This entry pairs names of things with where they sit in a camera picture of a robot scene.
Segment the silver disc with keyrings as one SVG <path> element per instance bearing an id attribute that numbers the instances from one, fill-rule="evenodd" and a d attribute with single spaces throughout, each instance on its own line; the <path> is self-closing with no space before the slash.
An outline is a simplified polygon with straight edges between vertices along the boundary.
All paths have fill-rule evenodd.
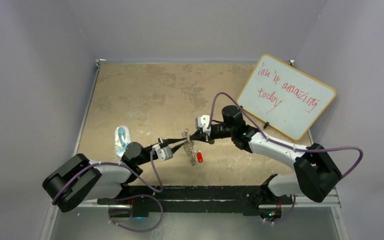
<path id="1" fill-rule="evenodd" d="M 185 128 L 182 132 L 182 137 L 184 138 L 183 149 L 189 157 L 189 162 L 192 166 L 195 166 L 197 163 L 196 154 L 194 151 L 194 143 L 191 140 L 191 134 L 189 129 Z"/>

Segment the keys with red green tags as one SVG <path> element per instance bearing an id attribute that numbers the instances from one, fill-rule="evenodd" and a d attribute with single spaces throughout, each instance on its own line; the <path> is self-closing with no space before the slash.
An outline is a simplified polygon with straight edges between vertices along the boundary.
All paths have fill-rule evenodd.
<path id="1" fill-rule="evenodd" d="M 201 151 L 195 152 L 195 157 L 198 163 L 202 163 L 204 161 L 203 155 Z"/>

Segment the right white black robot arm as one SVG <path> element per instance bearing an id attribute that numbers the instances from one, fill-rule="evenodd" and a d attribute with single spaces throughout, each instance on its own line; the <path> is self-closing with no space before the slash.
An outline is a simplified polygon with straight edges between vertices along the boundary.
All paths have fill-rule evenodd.
<path id="1" fill-rule="evenodd" d="M 217 139 L 229 138 L 238 149 L 269 157 L 294 171 L 288 175 L 272 174 L 262 183 L 260 196 L 264 202 L 272 204 L 282 196 L 303 194 L 321 203 L 343 178 L 320 144 L 305 146 L 299 152 L 298 145 L 263 135 L 258 128 L 246 124 L 235 105 L 225 106 L 221 113 L 223 120 L 215 124 L 209 115 L 196 117 L 196 132 L 190 139 L 213 144 Z"/>

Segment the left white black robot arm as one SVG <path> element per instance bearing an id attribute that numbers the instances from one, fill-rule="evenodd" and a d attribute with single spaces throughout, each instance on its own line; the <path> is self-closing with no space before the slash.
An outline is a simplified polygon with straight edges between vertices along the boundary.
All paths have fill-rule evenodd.
<path id="1" fill-rule="evenodd" d="M 123 186 L 141 178 L 140 165 L 171 159 L 186 141 L 185 137 L 159 138 L 146 147 L 130 142 L 118 162 L 93 161 L 77 153 L 47 176 L 42 188 L 63 213 L 93 199 L 111 199 L 122 205 L 129 199 L 129 191 Z"/>

